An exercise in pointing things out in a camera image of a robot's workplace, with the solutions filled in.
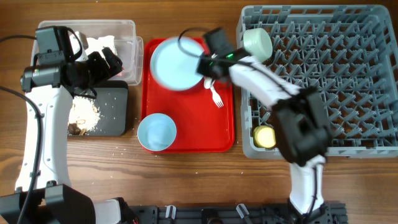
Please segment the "light blue plate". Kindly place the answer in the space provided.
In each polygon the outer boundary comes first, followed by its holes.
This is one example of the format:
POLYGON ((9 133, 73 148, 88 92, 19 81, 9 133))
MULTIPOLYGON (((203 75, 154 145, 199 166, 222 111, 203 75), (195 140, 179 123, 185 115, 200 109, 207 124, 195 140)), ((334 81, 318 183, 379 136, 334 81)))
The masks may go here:
POLYGON ((179 45, 195 55, 204 52, 204 48, 191 38, 172 37, 161 41, 150 58, 152 77, 160 86, 172 91, 189 90, 203 79, 197 72, 199 58, 182 52, 179 45))

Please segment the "green bowl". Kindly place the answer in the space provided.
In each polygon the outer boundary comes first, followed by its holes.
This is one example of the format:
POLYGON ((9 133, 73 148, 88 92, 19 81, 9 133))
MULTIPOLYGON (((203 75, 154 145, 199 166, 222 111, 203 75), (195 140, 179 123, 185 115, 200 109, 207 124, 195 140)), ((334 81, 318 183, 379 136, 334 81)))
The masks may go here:
POLYGON ((262 28, 246 30, 243 34, 243 47, 260 62, 271 58, 273 52, 271 38, 262 28))

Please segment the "yellow plastic cup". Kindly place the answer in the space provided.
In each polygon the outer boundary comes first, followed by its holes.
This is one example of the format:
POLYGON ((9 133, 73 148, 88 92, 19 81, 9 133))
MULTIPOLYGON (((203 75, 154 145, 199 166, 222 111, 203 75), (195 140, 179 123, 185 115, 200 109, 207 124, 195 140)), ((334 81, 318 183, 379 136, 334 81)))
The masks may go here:
POLYGON ((275 131, 270 126, 258 126, 252 133, 254 145, 265 149, 272 149, 276 145, 275 131))

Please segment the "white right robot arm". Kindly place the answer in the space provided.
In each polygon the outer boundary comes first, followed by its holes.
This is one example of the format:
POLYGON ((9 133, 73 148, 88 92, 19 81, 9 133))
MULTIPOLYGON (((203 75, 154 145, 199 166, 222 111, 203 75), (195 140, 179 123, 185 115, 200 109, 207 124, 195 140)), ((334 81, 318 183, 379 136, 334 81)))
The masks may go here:
POLYGON ((332 139, 319 91, 284 80, 246 49, 234 48, 222 28, 203 38, 208 52, 199 56, 198 73, 249 91, 270 111, 277 148, 289 163, 290 206, 301 223, 316 219, 324 204, 322 167, 332 139))

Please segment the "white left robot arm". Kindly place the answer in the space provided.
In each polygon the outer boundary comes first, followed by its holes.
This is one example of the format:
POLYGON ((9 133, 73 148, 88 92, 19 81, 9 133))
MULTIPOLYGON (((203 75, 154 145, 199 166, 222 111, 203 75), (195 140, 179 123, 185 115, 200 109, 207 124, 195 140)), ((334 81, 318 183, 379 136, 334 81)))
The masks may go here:
POLYGON ((77 90, 96 98, 96 86, 119 74, 122 61, 105 47, 73 50, 75 32, 65 26, 38 28, 39 52, 21 76, 18 97, 27 104, 24 158, 13 194, 1 197, 8 223, 138 223, 121 197, 93 202, 71 187, 67 124, 77 90))

